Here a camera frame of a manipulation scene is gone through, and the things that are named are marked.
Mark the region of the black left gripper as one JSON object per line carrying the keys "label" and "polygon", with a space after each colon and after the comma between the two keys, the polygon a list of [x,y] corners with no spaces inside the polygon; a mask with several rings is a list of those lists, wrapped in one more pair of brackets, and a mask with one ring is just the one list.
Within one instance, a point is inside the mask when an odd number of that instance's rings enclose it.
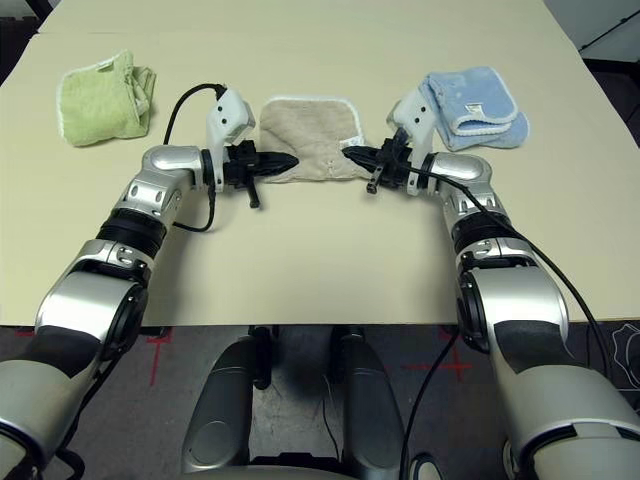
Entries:
{"label": "black left gripper", "polygon": [[230,186],[246,190],[249,207],[260,207],[255,187],[256,175],[280,175],[298,165],[298,159],[283,152],[257,152],[253,141],[241,141],[228,145],[223,150],[223,188]]}

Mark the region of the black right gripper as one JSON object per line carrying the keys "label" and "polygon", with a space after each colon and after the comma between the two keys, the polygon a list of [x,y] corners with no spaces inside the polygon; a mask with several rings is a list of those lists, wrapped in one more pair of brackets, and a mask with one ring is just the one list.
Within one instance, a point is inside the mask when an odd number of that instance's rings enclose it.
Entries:
{"label": "black right gripper", "polygon": [[381,148],[349,146],[342,149],[346,158],[372,173],[366,191],[376,193],[379,187],[398,189],[408,178],[408,162],[404,140],[386,139]]}

